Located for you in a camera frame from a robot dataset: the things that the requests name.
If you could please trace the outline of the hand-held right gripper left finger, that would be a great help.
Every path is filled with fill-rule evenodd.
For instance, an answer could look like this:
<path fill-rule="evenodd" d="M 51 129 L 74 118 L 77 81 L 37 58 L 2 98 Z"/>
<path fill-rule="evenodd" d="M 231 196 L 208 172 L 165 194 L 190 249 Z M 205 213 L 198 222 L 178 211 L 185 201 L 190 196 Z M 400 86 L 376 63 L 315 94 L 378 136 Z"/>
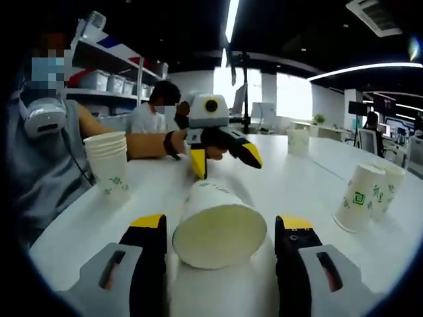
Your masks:
<path fill-rule="evenodd" d="M 164 316 L 167 218 L 144 216 L 107 244 L 58 292 L 78 316 Z"/>

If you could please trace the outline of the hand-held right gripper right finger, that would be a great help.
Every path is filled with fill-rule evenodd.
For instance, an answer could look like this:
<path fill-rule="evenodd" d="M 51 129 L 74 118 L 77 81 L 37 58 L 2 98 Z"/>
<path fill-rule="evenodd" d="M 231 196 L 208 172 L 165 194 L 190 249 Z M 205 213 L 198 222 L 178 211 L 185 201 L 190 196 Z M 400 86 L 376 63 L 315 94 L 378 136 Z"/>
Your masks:
<path fill-rule="evenodd" d="M 280 316 L 365 316 L 381 301 L 359 267 L 304 219 L 276 217 L 274 250 Z"/>

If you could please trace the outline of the person's left hand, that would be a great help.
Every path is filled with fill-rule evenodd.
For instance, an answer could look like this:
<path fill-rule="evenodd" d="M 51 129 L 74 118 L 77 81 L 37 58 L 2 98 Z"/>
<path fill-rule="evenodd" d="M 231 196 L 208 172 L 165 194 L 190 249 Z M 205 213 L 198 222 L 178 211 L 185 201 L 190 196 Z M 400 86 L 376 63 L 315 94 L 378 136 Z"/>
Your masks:
<path fill-rule="evenodd" d="M 188 129 L 188 115 L 190 112 L 190 105 L 187 101 L 182 101 L 176 107 L 176 114 L 174 120 L 179 130 L 172 136 L 173 145 L 178 153 L 185 153 L 185 139 Z"/>

